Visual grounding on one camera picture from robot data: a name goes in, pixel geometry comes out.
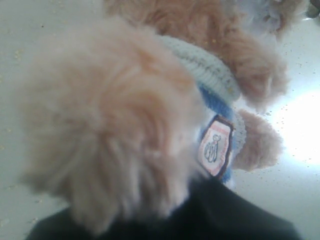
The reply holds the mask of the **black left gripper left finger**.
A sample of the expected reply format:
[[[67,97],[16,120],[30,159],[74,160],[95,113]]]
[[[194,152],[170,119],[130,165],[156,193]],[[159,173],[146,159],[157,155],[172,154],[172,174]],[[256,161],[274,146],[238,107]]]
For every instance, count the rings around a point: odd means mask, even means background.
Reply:
[[[41,219],[25,240],[99,240],[84,227],[75,223],[68,208]]]

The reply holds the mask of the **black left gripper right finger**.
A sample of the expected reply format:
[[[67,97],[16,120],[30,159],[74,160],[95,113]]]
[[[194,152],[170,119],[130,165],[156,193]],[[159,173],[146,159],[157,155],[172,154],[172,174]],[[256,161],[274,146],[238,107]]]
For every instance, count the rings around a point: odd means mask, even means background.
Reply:
[[[150,225],[143,240],[298,240],[295,226],[241,198],[210,178],[169,218]]]

